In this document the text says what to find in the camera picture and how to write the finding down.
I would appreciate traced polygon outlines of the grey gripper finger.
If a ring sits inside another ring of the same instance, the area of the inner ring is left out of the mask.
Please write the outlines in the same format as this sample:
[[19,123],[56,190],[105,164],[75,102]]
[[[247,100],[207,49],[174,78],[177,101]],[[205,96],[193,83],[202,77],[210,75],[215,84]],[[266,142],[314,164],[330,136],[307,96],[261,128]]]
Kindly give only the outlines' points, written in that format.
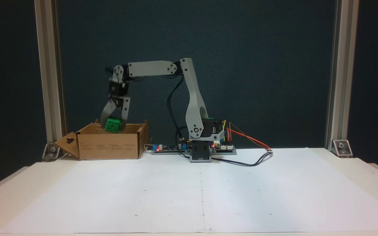
[[128,123],[129,107],[130,107],[130,97],[120,97],[120,127],[125,128]]
[[113,100],[107,102],[101,113],[100,125],[102,128],[106,127],[108,118],[119,119],[119,110],[117,109],[117,104]]

